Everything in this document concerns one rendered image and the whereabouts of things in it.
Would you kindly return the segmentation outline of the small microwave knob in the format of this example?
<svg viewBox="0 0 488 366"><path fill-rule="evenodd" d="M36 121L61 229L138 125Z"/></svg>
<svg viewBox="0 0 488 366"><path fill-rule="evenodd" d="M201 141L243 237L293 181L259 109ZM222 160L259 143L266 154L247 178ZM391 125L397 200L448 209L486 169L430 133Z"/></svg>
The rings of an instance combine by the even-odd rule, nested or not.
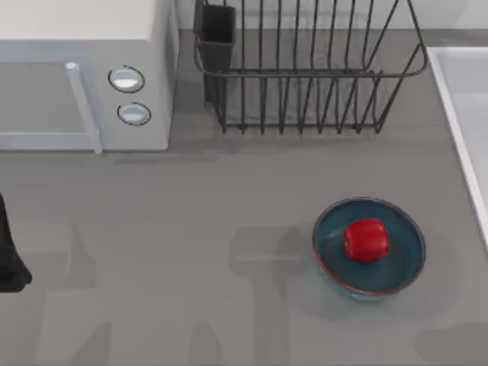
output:
<svg viewBox="0 0 488 366"><path fill-rule="evenodd" d="M147 106L138 102L120 105L117 108L119 119L130 126L143 126L150 122L152 113Z"/></svg>

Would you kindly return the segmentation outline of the blue bowl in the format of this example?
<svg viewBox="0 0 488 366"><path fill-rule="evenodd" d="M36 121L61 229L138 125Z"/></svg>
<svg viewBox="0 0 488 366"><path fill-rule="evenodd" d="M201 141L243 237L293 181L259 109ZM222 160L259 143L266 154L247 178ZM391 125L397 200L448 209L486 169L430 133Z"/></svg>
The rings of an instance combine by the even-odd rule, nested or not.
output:
<svg viewBox="0 0 488 366"><path fill-rule="evenodd" d="M378 219L390 251L376 262L356 262L344 250L347 225ZM410 286L425 263L425 240L417 223L398 206L374 197L351 197L327 207L313 227L313 252L332 287L356 300L383 300Z"/></svg>

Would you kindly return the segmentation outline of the red bell pepper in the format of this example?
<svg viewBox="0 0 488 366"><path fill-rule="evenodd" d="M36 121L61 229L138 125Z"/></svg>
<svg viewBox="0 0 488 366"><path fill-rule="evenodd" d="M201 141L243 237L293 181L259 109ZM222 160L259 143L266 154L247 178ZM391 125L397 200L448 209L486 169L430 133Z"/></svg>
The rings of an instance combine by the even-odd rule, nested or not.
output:
<svg viewBox="0 0 488 366"><path fill-rule="evenodd" d="M345 228L344 250L356 262L381 260L390 251L387 228L378 219L356 220Z"/></svg>

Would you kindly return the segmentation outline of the black cutlery holder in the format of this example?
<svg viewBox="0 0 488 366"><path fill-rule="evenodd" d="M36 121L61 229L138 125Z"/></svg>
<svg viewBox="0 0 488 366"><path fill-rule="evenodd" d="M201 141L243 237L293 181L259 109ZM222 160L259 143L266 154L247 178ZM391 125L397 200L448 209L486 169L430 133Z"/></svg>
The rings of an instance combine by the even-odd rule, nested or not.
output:
<svg viewBox="0 0 488 366"><path fill-rule="evenodd" d="M236 34L236 9L195 0L194 35L204 76L207 103L220 106L225 93L226 74L230 70Z"/></svg>

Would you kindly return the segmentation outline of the large microwave knob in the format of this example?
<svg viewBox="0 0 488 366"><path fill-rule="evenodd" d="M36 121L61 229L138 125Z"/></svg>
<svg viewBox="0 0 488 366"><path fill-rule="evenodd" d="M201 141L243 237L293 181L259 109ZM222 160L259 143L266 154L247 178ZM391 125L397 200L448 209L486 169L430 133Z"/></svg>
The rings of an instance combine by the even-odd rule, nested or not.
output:
<svg viewBox="0 0 488 366"><path fill-rule="evenodd" d="M108 81L115 90L126 94L137 93L145 85L144 75L131 66L112 69L108 73Z"/></svg>

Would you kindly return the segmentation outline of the pale microwave oven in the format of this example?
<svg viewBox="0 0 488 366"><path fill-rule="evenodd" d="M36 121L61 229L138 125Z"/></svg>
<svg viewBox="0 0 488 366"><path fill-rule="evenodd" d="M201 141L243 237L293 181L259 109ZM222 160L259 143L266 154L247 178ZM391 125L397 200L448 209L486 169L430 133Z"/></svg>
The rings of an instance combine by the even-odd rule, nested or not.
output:
<svg viewBox="0 0 488 366"><path fill-rule="evenodd" d="M178 68L175 0L0 0L0 62L75 62L101 128L104 152L168 147ZM115 90L112 69L141 71L137 93ZM130 126L120 105L151 110L149 123Z"/></svg>

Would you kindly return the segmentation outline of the microwave door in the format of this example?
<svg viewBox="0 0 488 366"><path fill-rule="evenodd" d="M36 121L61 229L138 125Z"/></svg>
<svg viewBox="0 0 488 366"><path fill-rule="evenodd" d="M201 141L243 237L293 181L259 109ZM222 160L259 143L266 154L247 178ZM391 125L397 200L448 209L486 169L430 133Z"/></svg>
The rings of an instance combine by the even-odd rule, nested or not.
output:
<svg viewBox="0 0 488 366"><path fill-rule="evenodd" d="M0 62L0 151L94 152L66 63Z"/></svg>

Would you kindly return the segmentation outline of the white sink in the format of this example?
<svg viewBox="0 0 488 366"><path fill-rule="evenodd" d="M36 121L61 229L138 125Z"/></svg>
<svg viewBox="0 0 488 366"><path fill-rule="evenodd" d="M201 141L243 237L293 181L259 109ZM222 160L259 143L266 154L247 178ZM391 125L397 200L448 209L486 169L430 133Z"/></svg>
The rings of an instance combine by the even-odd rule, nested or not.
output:
<svg viewBox="0 0 488 366"><path fill-rule="evenodd" d="M488 47L429 47L428 56L488 252Z"/></svg>

